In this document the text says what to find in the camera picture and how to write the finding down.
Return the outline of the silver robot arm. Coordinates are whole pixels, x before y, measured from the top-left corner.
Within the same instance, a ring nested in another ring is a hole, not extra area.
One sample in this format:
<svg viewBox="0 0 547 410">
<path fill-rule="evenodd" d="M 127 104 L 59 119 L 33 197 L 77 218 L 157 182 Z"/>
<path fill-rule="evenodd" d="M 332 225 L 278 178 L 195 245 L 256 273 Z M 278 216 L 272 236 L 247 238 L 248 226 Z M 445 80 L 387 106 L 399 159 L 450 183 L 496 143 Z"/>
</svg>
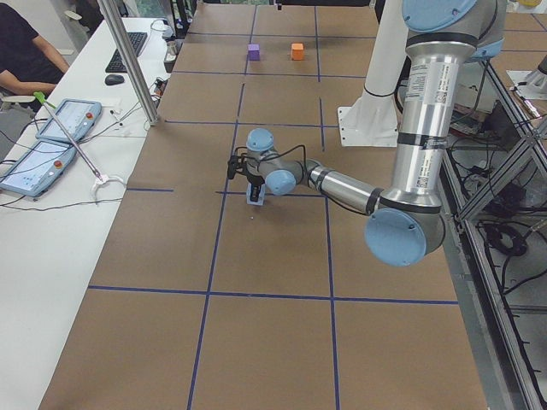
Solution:
<svg viewBox="0 0 547 410">
<path fill-rule="evenodd" d="M 463 64 L 495 56 L 503 44 L 501 1 L 388 1 L 379 21 L 362 95 L 338 111 L 344 147 L 389 149 L 391 184 L 375 187 L 317 160 L 292 160 L 256 128 L 234 151 L 227 176 L 243 175 L 247 201 L 283 196 L 307 185 L 341 207 L 368 217 L 365 242 L 395 267 L 421 261 L 444 241 L 436 186 Z"/>
</svg>

